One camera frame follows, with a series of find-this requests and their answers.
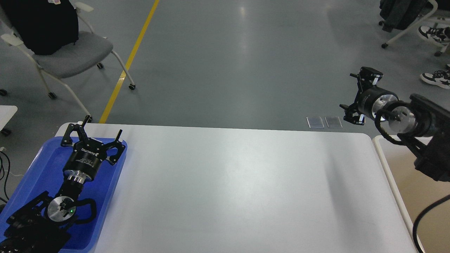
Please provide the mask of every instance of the black backpack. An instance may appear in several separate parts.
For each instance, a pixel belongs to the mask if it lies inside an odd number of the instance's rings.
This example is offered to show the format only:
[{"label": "black backpack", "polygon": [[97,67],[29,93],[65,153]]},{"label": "black backpack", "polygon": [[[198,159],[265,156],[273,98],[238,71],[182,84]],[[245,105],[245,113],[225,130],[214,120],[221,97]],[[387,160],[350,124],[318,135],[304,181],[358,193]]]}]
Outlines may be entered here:
[{"label": "black backpack", "polygon": [[77,11],[69,0],[58,5],[48,0],[0,0],[0,5],[35,54],[53,54],[78,40]]}]

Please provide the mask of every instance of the gray floor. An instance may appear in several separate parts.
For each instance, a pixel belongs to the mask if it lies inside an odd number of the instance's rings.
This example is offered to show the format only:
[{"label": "gray floor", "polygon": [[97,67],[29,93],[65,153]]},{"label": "gray floor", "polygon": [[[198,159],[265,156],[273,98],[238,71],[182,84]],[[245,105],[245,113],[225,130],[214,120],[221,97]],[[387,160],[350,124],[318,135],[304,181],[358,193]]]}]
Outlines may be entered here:
[{"label": "gray floor", "polygon": [[[107,36],[126,61],[153,1],[84,0],[95,11],[85,16]],[[424,95],[450,109],[449,92],[422,83],[423,72],[442,69],[448,55],[415,32],[383,50],[398,33],[378,26],[378,1],[181,1],[164,0],[156,9],[130,72],[138,86],[122,87],[107,123],[311,131],[306,117],[340,116],[351,104],[361,66],[382,71],[378,85],[409,101]],[[0,43],[0,103],[16,105],[0,136],[11,170],[23,174],[41,145],[65,122],[83,112],[59,84],[50,100],[29,60]],[[92,68],[65,79],[98,122],[121,74],[113,56],[105,69]],[[316,131],[378,135],[374,125]],[[8,182],[9,195],[21,177]]]}]

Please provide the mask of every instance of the blue tray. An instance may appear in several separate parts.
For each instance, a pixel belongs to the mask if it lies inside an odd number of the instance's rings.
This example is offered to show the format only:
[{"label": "blue tray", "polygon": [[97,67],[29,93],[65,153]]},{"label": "blue tray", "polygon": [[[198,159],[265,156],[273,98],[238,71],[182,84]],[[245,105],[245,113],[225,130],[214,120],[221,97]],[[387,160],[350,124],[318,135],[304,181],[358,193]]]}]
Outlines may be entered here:
[{"label": "blue tray", "polygon": [[[9,226],[6,223],[9,216],[44,191],[48,191],[49,195],[54,197],[61,187],[64,180],[63,167],[73,151],[72,147],[61,147],[61,139],[62,137],[54,137],[44,143],[0,214],[0,241],[5,239],[3,233]],[[114,140],[96,139],[103,143]],[[126,151],[127,148],[114,166],[111,166],[108,162],[103,162],[95,180],[84,184],[79,199],[94,199],[97,203],[97,217],[87,224],[73,225],[69,228],[68,232],[72,237],[59,251],[60,253],[87,253],[96,244],[105,221],[109,202],[122,171]],[[108,154],[111,155],[109,152],[115,154],[116,149],[108,151]],[[90,216],[90,208],[89,206],[78,207],[76,213],[79,219],[87,218]]]}]

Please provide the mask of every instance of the gray chair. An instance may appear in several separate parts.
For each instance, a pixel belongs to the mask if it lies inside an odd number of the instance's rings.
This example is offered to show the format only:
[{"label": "gray chair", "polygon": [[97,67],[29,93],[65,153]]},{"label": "gray chair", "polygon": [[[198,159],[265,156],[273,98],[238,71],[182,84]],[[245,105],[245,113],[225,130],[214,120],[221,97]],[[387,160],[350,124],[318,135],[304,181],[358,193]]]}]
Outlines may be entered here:
[{"label": "gray chair", "polygon": [[[396,40],[398,40],[400,37],[402,37],[409,31],[416,30],[422,24],[422,22],[435,23],[435,26],[437,26],[437,24],[450,25],[450,20],[449,20],[450,19],[450,11],[438,9],[438,3],[436,2],[436,0],[428,0],[428,2],[432,5],[431,9],[424,8],[423,14],[421,13],[419,15],[419,20],[410,24],[408,26],[408,28],[401,31],[400,33],[398,33],[397,35],[392,37],[390,40],[384,42],[381,45],[381,47],[384,49],[387,48],[387,46],[394,43]],[[380,26],[382,26],[383,21],[380,21],[378,24]],[[448,45],[444,46],[441,48],[441,50],[436,51],[434,53],[434,56],[440,56],[442,53],[444,53],[448,50],[450,50],[450,47]]]},{"label": "gray chair", "polygon": [[8,26],[12,32],[11,34],[3,34],[1,38],[9,45],[15,46],[21,50],[35,65],[36,70],[44,83],[48,96],[51,99],[55,99],[56,95],[50,91],[47,82],[44,79],[43,73],[51,77],[55,81],[61,83],[72,94],[73,98],[79,104],[79,106],[88,115],[91,115],[80,99],[75,95],[72,89],[64,83],[61,79],[72,77],[77,75],[95,65],[98,68],[103,68],[101,61],[106,58],[110,53],[113,54],[120,65],[123,68],[126,76],[129,78],[131,84],[128,86],[131,90],[136,88],[136,85],[131,78],[128,70],[126,69],[122,59],[113,50],[113,45],[106,38],[98,36],[94,33],[94,29],[81,15],[80,12],[91,12],[94,8],[77,2],[74,4],[78,18],[83,21],[90,29],[90,32],[80,31],[78,34],[78,41],[75,45],[69,44],[63,46],[61,49],[53,53],[52,55],[30,55],[27,50],[22,48],[23,42],[20,40],[20,35],[15,31],[12,23],[6,16],[5,12],[0,6],[0,20],[2,20],[6,26]]}]

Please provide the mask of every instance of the sneaker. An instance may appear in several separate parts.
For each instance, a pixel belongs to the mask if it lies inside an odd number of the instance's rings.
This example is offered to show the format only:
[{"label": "sneaker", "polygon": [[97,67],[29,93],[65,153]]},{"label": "sneaker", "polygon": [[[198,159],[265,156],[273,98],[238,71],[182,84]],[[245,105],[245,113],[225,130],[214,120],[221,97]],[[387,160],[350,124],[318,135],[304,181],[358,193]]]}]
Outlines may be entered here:
[{"label": "sneaker", "polygon": [[425,83],[437,85],[447,90],[450,89],[450,70],[438,70],[433,74],[423,73],[422,75],[420,75],[420,79]]},{"label": "sneaker", "polygon": [[419,36],[426,41],[429,41],[437,46],[443,47],[449,44],[450,38],[444,33],[445,28],[431,28],[427,26],[419,27]]}]

